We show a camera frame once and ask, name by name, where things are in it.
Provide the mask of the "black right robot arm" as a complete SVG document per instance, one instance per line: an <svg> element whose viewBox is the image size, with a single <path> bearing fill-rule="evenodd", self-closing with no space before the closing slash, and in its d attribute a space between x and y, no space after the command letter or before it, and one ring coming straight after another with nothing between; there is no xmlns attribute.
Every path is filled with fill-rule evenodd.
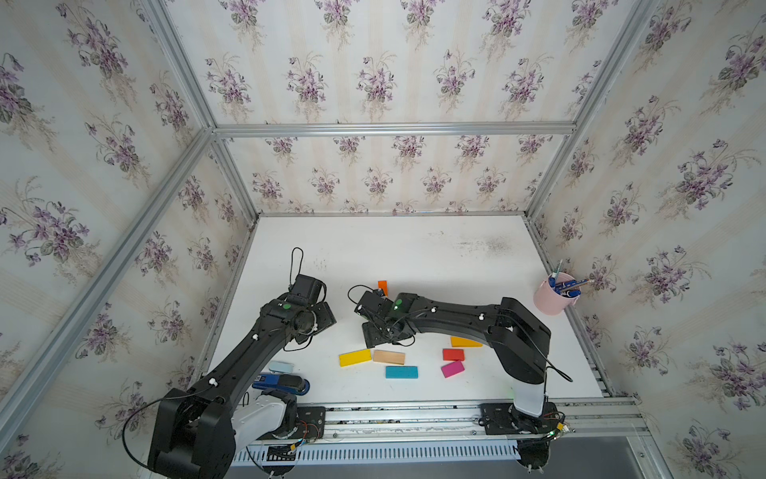
<svg viewBox="0 0 766 479"><path fill-rule="evenodd" d="M552 331L518 299L504 297L492 305L458 305L433 301L416 293L389 299L367 291L354 312L364 319L365 344L400 344L415 335L449 335L494 349L513 379L514 407L530 416L544 415Z"/></svg>

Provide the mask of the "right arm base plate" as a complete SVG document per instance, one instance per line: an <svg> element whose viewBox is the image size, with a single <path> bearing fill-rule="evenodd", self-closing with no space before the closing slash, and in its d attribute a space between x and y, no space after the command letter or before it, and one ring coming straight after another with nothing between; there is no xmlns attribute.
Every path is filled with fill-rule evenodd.
<svg viewBox="0 0 766 479"><path fill-rule="evenodd" d="M566 415L547 401L540 416L522 413L512 402L491 402L479 406L479 425L487 435L548 435L559 429Z"/></svg>

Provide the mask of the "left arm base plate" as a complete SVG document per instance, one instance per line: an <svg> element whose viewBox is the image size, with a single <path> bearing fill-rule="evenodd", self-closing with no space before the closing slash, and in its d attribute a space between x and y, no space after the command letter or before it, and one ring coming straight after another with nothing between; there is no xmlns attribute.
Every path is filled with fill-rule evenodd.
<svg viewBox="0 0 766 479"><path fill-rule="evenodd" d="M233 417L237 444L257 441L321 439L327 409L323 406L256 404Z"/></svg>

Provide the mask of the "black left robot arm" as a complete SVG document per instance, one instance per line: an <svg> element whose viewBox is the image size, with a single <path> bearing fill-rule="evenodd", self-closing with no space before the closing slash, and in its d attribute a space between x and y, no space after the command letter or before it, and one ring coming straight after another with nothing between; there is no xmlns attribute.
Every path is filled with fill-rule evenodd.
<svg viewBox="0 0 766 479"><path fill-rule="evenodd" d="M239 401L269 361L291 341L307 343L335 325L325 301L284 295L261 308L249 333L225 359L186 390L158 401L147 469L167 478L223 478L235 455L263 435L289 435L296 395L269 388L249 406Z"/></svg>

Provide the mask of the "natural wood block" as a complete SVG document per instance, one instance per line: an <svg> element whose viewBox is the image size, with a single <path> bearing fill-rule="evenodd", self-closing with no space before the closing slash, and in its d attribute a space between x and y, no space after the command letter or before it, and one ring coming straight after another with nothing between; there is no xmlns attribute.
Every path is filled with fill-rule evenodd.
<svg viewBox="0 0 766 479"><path fill-rule="evenodd" d="M387 365L403 366L406 363L406 355L402 352L374 349L372 351L374 362Z"/></svg>

